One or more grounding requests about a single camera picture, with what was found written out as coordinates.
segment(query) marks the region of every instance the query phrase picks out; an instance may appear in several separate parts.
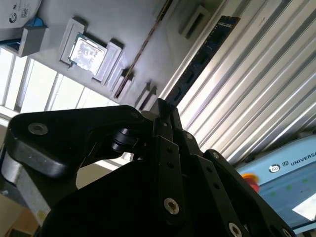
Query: universal robots logo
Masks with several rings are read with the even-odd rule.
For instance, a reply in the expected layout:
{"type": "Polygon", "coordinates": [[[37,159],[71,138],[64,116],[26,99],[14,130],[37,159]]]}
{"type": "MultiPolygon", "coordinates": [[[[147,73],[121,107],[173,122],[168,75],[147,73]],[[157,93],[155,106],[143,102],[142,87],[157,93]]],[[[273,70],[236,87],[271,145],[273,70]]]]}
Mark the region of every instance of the universal robots logo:
{"type": "Polygon", "coordinates": [[[278,164],[273,164],[269,167],[269,171],[271,173],[277,173],[280,170],[280,166],[278,164]]]}
{"type": "Polygon", "coordinates": [[[288,161],[285,161],[285,162],[282,163],[282,165],[283,165],[284,167],[286,167],[286,166],[289,165],[289,162],[288,162],[288,161]]]}

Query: metal screw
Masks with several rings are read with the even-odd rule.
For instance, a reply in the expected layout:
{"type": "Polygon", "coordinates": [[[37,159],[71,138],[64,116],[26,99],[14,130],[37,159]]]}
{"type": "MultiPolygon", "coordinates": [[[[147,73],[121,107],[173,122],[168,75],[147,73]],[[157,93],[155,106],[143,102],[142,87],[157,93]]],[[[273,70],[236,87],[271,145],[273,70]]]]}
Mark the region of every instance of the metal screw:
{"type": "Polygon", "coordinates": [[[219,159],[219,155],[216,152],[213,152],[213,156],[215,157],[215,159],[219,159]]]}
{"type": "Polygon", "coordinates": [[[193,139],[193,136],[192,136],[191,134],[187,133],[187,138],[189,138],[190,140],[192,140],[192,139],[193,139]]]}
{"type": "Polygon", "coordinates": [[[138,114],[135,113],[135,112],[132,112],[132,116],[135,117],[135,118],[138,118],[138,114]]]}
{"type": "Polygon", "coordinates": [[[291,234],[285,229],[285,228],[282,228],[283,230],[283,233],[287,236],[287,237],[292,237],[291,234]]]}
{"type": "Polygon", "coordinates": [[[231,222],[229,223],[228,226],[229,226],[229,230],[231,231],[234,237],[242,237],[241,230],[235,223],[231,222]]]}
{"type": "Polygon", "coordinates": [[[163,205],[171,215],[177,215],[180,211],[178,203],[170,197],[163,201],[163,205]]]}
{"type": "Polygon", "coordinates": [[[34,122],[28,126],[28,130],[30,133],[35,135],[45,135],[48,133],[48,128],[45,124],[34,122]]]}

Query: light blue control box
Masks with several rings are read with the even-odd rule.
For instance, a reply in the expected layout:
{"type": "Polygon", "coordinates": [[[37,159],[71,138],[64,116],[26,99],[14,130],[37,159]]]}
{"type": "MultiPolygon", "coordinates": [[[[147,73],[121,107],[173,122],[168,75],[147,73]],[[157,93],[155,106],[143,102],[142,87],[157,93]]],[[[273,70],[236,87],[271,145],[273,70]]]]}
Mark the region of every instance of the light blue control box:
{"type": "Polygon", "coordinates": [[[295,233],[316,228],[316,135],[241,164],[237,171],[258,177],[260,196],[295,233]]]}

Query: black mechanical linkage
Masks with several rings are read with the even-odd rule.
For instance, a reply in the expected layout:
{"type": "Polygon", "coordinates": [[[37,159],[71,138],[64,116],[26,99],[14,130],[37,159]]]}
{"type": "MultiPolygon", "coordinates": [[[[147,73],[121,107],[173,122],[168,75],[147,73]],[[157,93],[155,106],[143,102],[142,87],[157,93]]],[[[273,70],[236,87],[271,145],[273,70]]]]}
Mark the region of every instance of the black mechanical linkage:
{"type": "Polygon", "coordinates": [[[14,117],[0,191],[32,210],[42,237],[295,236],[217,151],[201,152],[176,108],[158,99],[152,111],[153,119],[129,106],[14,117]],[[80,167],[124,152],[133,161],[75,188],[80,167]]]}

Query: red emergency stop button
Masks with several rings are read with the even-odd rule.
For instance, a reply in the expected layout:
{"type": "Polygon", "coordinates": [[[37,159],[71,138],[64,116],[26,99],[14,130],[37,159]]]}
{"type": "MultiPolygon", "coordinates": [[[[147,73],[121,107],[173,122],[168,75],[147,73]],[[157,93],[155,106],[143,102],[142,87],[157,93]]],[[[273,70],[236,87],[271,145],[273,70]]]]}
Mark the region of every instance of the red emergency stop button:
{"type": "Polygon", "coordinates": [[[258,177],[254,174],[246,173],[241,175],[243,179],[256,191],[259,192],[258,177]]]}

